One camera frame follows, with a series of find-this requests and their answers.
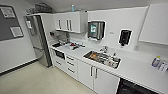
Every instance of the countertop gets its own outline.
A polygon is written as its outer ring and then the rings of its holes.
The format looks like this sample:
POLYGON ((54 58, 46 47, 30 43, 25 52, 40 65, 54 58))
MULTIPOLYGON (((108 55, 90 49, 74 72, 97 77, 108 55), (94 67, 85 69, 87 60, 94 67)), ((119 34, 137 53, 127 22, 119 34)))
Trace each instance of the countertop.
POLYGON ((121 61, 118 68, 114 69, 83 57, 90 51, 99 52, 96 49, 80 47, 75 50, 70 50, 67 45, 57 48, 53 46, 49 47, 152 91, 159 92, 160 94, 168 94, 168 72, 166 71, 164 74, 160 73, 157 68, 152 67, 149 63, 117 55, 117 57, 121 58, 121 61))

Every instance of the sticker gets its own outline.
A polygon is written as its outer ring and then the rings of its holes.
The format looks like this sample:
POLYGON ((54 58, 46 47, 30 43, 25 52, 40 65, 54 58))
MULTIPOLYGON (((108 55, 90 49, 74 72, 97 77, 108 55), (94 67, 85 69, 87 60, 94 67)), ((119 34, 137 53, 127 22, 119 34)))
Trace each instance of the sticker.
POLYGON ((0 7, 5 18, 14 18, 15 14, 11 7, 0 7))
POLYGON ((23 36, 21 28, 20 27, 10 27, 12 34, 14 37, 23 36))
POLYGON ((96 32, 96 25, 91 25, 91 33, 95 33, 96 32))
POLYGON ((27 23, 27 27, 30 28, 30 29, 32 29, 30 21, 26 21, 26 23, 27 23))

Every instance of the drawer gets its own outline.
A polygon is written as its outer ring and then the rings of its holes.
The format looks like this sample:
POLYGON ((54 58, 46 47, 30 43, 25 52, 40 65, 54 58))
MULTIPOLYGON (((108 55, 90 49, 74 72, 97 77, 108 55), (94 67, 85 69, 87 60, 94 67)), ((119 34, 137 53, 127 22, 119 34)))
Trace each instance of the drawer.
POLYGON ((67 74, 70 75, 71 77, 73 77, 74 79, 78 80, 77 79, 77 70, 74 70, 70 67, 67 67, 67 74))
POLYGON ((62 63, 58 62, 56 60, 53 61, 54 66, 58 67, 59 69, 62 69, 62 63))
POLYGON ((72 68, 74 70, 77 70, 77 63, 76 62, 69 62, 69 61, 66 61, 66 65, 69 67, 69 68, 72 68))
POLYGON ((66 55, 65 60, 71 63, 77 63, 77 60, 73 58, 72 56, 66 55))

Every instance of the faucet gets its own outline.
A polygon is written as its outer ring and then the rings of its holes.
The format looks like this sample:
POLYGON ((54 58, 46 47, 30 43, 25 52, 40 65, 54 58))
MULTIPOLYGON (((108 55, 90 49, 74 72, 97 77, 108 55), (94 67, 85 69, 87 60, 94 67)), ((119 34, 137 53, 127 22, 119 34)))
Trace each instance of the faucet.
POLYGON ((103 53, 107 53, 107 49, 108 49, 108 47, 107 47, 107 46, 103 46, 103 48, 102 48, 102 49, 100 49, 100 51, 104 51, 103 53))

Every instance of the refrigerator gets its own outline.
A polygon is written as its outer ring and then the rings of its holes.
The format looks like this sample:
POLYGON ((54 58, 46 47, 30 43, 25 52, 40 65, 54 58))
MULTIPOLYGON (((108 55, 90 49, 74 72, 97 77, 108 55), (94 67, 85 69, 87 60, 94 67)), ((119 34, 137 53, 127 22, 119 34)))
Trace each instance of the refrigerator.
POLYGON ((41 16, 25 16, 25 20, 28 27, 30 39, 32 41, 33 49, 39 63, 46 67, 52 66, 41 16))

